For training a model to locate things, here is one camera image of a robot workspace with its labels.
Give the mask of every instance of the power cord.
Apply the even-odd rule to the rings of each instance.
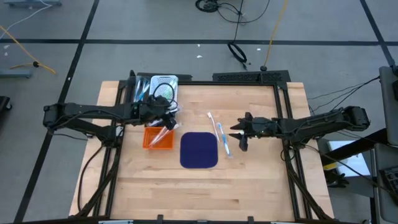
[[[87,139],[70,136],[69,134],[51,134],[51,135],[52,136],[65,136],[65,137],[76,139],[76,140],[87,141]]]
[[[239,16],[238,16],[238,22],[236,23],[236,29],[235,29],[235,36],[234,36],[234,40],[230,43],[227,44],[229,51],[234,55],[234,58],[242,63],[242,66],[245,70],[247,70],[247,66],[246,66],[246,62],[248,61],[248,58],[246,57],[246,54],[243,52],[243,50],[238,47],[235,44],[235,40],[236,40],[236,35],[238,34],[238,28],[239,28],[239,22],[241,20],[241,11],[242,11],[242,7],[243,7],[243,0],[241,1],[241,7],[239,8]],[[241,56],[239,56],[233,49],[233,47],[239,52],[239,54]]]
[[[362,86],[365,86],[365,85],[367,85],[367,84],[373,82],[374,80],[378,80],[378,79],[380,79],[380,77],[373,78],[372,80],[367,81],[366,83],[363,83],[363,84],[360,85],[359,87],[355,88],[354,91],[352,91],[348,96],[346,96],[343,100],[341,100],[334,108],[332,108],[332,110],[335,109],[335,108],[336,108],[338,105],[340,105],[342,102],[344,102],[349,96],[351,96],[351,95],[354,94],[356,91],[358,91]]]
[[[354,134],[354,133],[350,133],[350,132],[345,131],[345,130],[337,131],[337,133],[342,134],[342,135],[347,136],[347,137],[350,137],[350,138],[355,138],[355,139],[366,139],[366,140],[371,141],[371,142],[374,142],[374,143],[382,144],[382,143],[377,142],[377,141],[375,141],[375,140],[372,140],[372,139],[369,139],[369,138],[366,138],[366,137],[362,137],[362,136],[359,136],[359,135]]]
[[[33,57],[25,48],[24,48],[24,46],[22,46],[22,44],[20,44],[19,42],[18,42],[18,40],[16,40],[5,28],[3,28],[2,26],[0,26],[0,29],[2,29],[3,31],[4,31],[4,33],[5,34],[7,34],[32,60],[33,60],[33,66],[34,67],[43,67],[43,68],[45,68],[45,69],[47,69],[48,71],[50,71],[51,73],[53,73],[54,75],[56,75],[57,73],[55,72],[55,70],[54,69],[52,69],[52,68],[50,68],[50,67],[48,67],[48,66],[46,66],[45,64],[43,64],[43,63],[41,63],[41,62],[39,62],[39,60],[37,60],[35,57]],[[13,66],[13,67],[11,67],[10,69],[13,69],[13,68],[19,68],[19,67],[23,67],[23,66],[26,66],[26,65],[32,65],[31,63],[27,63],[27,64],[22,64],[22,65],[16,65],[16,66]]]
[[[39,1],[40,1],[43,5],[45,5],[46,7],[43,7],[43,8],[41,8],[41,9],[35,11],[34,13],[32,13],[30,16],[26,17],[25,19],[21,19],[20,21],[11,24],[11,25],[6,29],[6,31],[8,31],[9,29],[11,29],[11,27],[17,25],[18,23],[24,22],[25,20],[31,18],[32,16],[36,15],[36,14],[39,13],[40,11],[43,11],[43,10],[45,10],[45,9],[48,9],[48,8],[52,7],[52,5],[44,3],[43,0],[39,0]],[[0,40],[4,37],[4,35],[6,35],[6,32],[4,32],[4,33],[0,36]]]
[[[250,23],[250,22],[254,22],[254,21],[259,20],[259,19],[266,13],[270,1],[271,1],[271,0],[268,0],[267,5],[266,5],[266,8],[263,10],[263,12],[260,14],[260,16],[257,17],[257,18],[255,18],[255,19],[252,19],[252,20],[250,20],[250,21],[231,21],[231,20],[225,18],[225,16],[223,16],[222,13],[220,12],[220,8],[223,8],[223,7],[220,7],[220,8],[217,10],[217,12],[218,12],[218,14],[219,14],[224,20],[226,20],[226,21],[228,21],[228,22],[239,23],[239,24],[242,24],[242,25],[246,25],[246,24],[248,24],[248,23]],[[241,12],[241,11],[238,11],[238,10],[236,9],[235,14],[237,14],[237,15],[239,15],[239,14],[242,15],[242,12]]]
[[[371,180],[371,179],[365,177],[364,175],[360,174],[358,171],[354,170],[354,169],[353,169],[352,167],[350,167],[349,165],[347,165],[347,164],[345,164],[345,163],[343,163],[343,162],[341,162],[341,161],[338,161],[338,160],[336,160],[336,159],[334,159],[334,158],[332,158],[332,157],[330,157],[330,156],[328,156],[328,155],[326,155],[326,154],[320,152],[320,151],[319,151],[318,149],[316,149],[315,147],[309,146],[309,145],[307,145],[307,144],[306,144],[306,146],[309,147],[310,149],[316,151],[317,153],[319,153],[319,155],[325,156],[326,158],[332,160],[333,162],[338,162],[338,163],[340,163],[341,165],[347,167],[349,170],[353,171],[353,172],[354,172],[355,174],[357,174],[358,176],[360,176],[360,177],[366,179],[366,180],[367,180],[370,184],[372,184],[374,187],[379,187],[380,189],[383,189],[383,190],[385,190],[387,193],[389,193],[389,194],[391,195],[391,197],[394,197],[394,198],[398,199],[398,195],[397,195],[397,194],[395,194],[394,192],[390,191],[389,189],[387,189],[387,188],[385,188],[385,187],[379,185],[379,184],[376,183],[375,181],[373,181],[373,180]]]
[[[121,134],[124,132],[124,128],[122,130],[120,130],[117,138],[119,138],[121,136]],[[79,180],[79,186],[78,186],[78,192],[77,192],[77,209],[79,212],[81,212],[81,206],[80,206],[80,201],[81,201],[81,188],[83,187],[83,176],[85,174],[85,171],[88,167],[88,164],[98,155],[98,153],[100,153],[100,151],[102,150],[102,148],[104,148],[103,145],[101,145],[97,151],[94,152],[94,154],[87,160],[85,166],[83,167],[83,169],[81,170],[81,174],[80,174],[80,180]]]
[[[284,153],[285,149],[282,149],[280,152],[280,159],[282,159],[282,161],[286,162],[286,160],[282,157],[283,153]],[[294,159],[296,157],[296,151],[295,149],[293,149],[293,156],[288,158],[287,161],[290,162],[292,161],[292,159]]]
[[[174,107],[174,108],[171,108],[171,109],[169,109],[169,110],[172,111],[172,110],[177,109],[177,108],[178,108],[178,103],[174,100],[174,97],[175,97],[175,90],[174,90],[173,86],[170,85],[169,83],[161,83],[161,84],[159,84],[159,85],[155,88],[154,93],[153,93],[153,96],[156,97],[156,96],[155,96],[156,91],[157,91],[157,90],[159,89],[159,87],[161,87],[162,85],[167,85],[167,86],[170,87],[171,90],[172,90],[172,98],[171,98],[171,99],[167,99],[167,100],[170,100],[171,103],[175,103],[175,107]]]
[[[62,127],[62,126],[64,126],[64,125],[68,124],[69,122],[73,121],[74,119],[77,119],[77,118],[79,118],[80,116],[82,116],[82,115],[84,115],[84,114],[87,114],[87,113],[91,113],[91,112],[101,112],[101,113],[110,114],[110,115],[114,116],[115,118],[117,118],[117,119],[119,119],[119,120],[123,120],[123,118],[120,117],[119,115],[114,114],[114,113],[111,113],[111,112],[108,112],[108,111],[103,111],[103,110],[89,110],[89,111],[84,111],[84,112],[82,112],[82,113],[76,114],[76,115],[74,115],[73,117],[71,117],[71,118],[69,118],[68,120],[66,120],[65,122],[63,122],[63,123],[57,125],[56,127],[51,127],[51,129],[60,128],[60,127]],[[66,117],[66,115],[61,116],[58,120],[55,121],[55,123],[57,123],[58,121],[60,121],[61,119],[65,118],[65,117]]]
[[[338,105],[340,105],[342,102],[344,102],[349,96],[351,96],[352,94],[354,94],[354,93],[355,93],[356,91],[358,91],[360,88],[362,88],[362,87],[364,87],[365,85],[367,85],[367,84],[373,82],[374,80],[378,80],[379,78],[380,78],[380,77],[376,77],[376,78],[373,78],[373,79],[371,79],[371,80],[369,80],[369,81],[367,81],[367,82],[365,82],[365,83],[357,84],[357,85],[355,85],[355,86],[350,86],[350,87],[347,87],[347,88],[342,89],[342,90],[338,90],[338,91],[334,91],[334,92],[331,92],[331,93],[327,93],[327,94],[323,94],[323,95],[320,95],[320,96],[316,96],[316,97],[314,97],[314,98],[310,98],[309,100],[313,100],[313,99],[317,99],[317,98],[322,97],[322,96],[328,96],[328,95],[331,95],[331,94],[333,94],[333,93],[338,93],[338,92],[341,92],[341,91],[344,91],[344,90],[347,90],[347,89],[352,88],[350,91],[348,91],[348,92],[346,92],[346,93],[344,93],[344,94],[341,94],[340,96],[335,97],[334,99],[330,100],[329,102],[324,103],[324,104],[318,106],[317,108],[315,108],[315,109],[313,110],[313,113],[314,113],[316,110],[318,110],[319,108],[322,108],[322,107],[324,107],[324,106],[326,106],[326,105],[329,105],[330,103],[332,103],[333,101],[337,100],[338,98],[341,98],[342,96],[348,95],[348,96],[346,96],[343,100],[341,100],[336,106],[333,107],[333,109],[335,109]]]
[[[228,43],[228,49],[229,51],[232,53],[232,55],[234,56],[234,58],[242,63],[243,69],[247,70],[247,66],[246,66],[246,62],[248,61],[248,58],[246,57],[246,54],[243,52],[243,50],[235,44],[235,40],[236,40],[236,35],[238,33],[238,27],[239,25],[244,25],[250,22],[254,22],[257,21],[258,19],[260,19],[267,11],[268,9],[268,5],[269,5],[270,0],[268,0],[266,8],[264,9],[264,11],[261,13],[261,15],[253,20],[250,21],[241,21],[241,17],[243,17],[242,14],[242,6],[243,6],[243,0],[241,1],[241,6],[239,8],[239,10],[233,6],[230,3],[227,2],[223,2],[221,4],[218,4],[217,0],[197,0],[195,3],[195,6],[201,10],[202,12],[218,12],[218,14],[226,21],[228,22],[232,22],[232,23],[236,23],[236,30],[235,30],[235,36],[233,41],[231,41],[230,43]],[[220,13],[220,8],[222,8],[223,6],[231,6],[233,9],[230,9],[228,7],[225,7],[226,9],[232,11],[233,13],[238,15],[238,21],[231,21],[227,18],[225,18],[225,16],[222,15],[222,13]]]
[[[275,24],[274,30],[272,31],[271,38],[269,39],[269,45],[268,45],[266,61],[264,62],[264,65],[260,67],[260,70],[263,71],[263,72],[267,71],[267,62],[268,62],[268,59],[269,59],[269,55],[271,53],[272,41],[274,40],[274,37],[276,35],[276,30],[278,29],[279,23],[280,23],[280,21],[282,20],[282,18],[284,16],[288,1],[289,0],[285,0],[284,6],[282,7],[282,10],[279,12],[279,18],[278,18],[278,20],[277,20],[277,22]]]

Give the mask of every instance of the orange container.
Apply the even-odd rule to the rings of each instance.
[[[142,147],[144,149],[173,149],[174,146],[174,130],[171,130],[163,139],[149,148],[150,142],[156,137],[163,127],[146,127],[144,131],[144,140]]]

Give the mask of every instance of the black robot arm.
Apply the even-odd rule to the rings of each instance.
[[[347,129],[364,131],[370,125],[365,109],[349,106],[301,119],[293,118],[253,118],[246,112],[244,118],[238,119],[239,124],[231,127],[242,130],[240,133],[229,134],[239,140],[243,151],[248,149],[248,138],[275,137],[288,140],[290,145],[303,148],[314,137]]]
[[[125,103],[117,106],[91,106],[76,103],[57,103],[44,107],[43,125],[56,131],[69,128],[86,135],[97,136],[104,146],[114,147],[117,143],[117,127],[98,126],[81,118],[113,119],[117,123],[143,125],[161,119],[168,129],[173,129],[176,121],[168,113],[170,102],[163,96],[149,96],[145,102]]]

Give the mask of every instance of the floor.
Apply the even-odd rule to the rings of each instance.
[[[67,0],[61,7],[43,10],[10,29],[31,54],[57,74],[33,68],[30,79],[0,79],[0,95],[11,97],[14,105],[0,128],[0,223],[16,218],[36,159],[39,153],[45,154],[41,149],[46,144],[49,149],[30,202],[26,200],[29,197],[23,200],[26,213],[21,209],[16,220],[68,215],[85,142],[61,136],[51,142],[49,137],[44,140],[43,106],[58,99],[95,104],[101,82],[126,79],[130,69],[191,74],[194,80],[211,80],[218,72],[244,71],[225,44],[233,38],[236,26],[217,13],[200,12],[194,2]],[[239,0],[227,2],[236,7],[240,4]],[[381,35],[375,34],[364,4]],[[248,19],[255,18],[265,5],[263,0],[245,1],[243,12]],[[267,40],[282,5],[282,0],[271,0],[263,17],[239,26],[237,40],[251,63],[249,71],[259,70],[264,63]],[[388,66],[386,52],[398,60],[397,7],[395,0],[289,1],[267,66],[269,70],[289,70],[293,82],[304,82],[308,98],[366,82],[378,76],[380,66]],[[34,10],[0,4],[0,26],[8,27]],[[222,13],[236,19],[230,11]],[[29,62],[8,37],[0,40],[1,68]],[[309,102],[316,108],[332,98]],[[335,104],[337,101],[317,113]],[[385,126],[378,82],[366,85],[341,105],[366,108],[372,123],[359,133],[362,136]],[[348,139],[339,134],[326,138]],[[330,195],[336,218],[346,222],[370,218],[368,198],[343,190],[330,190]]]

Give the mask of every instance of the blue cloth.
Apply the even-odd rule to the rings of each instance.
[[[184,168],[205,169],[217,165],[217,139],[212,133],[185,133],[180,147],[180,163]]]

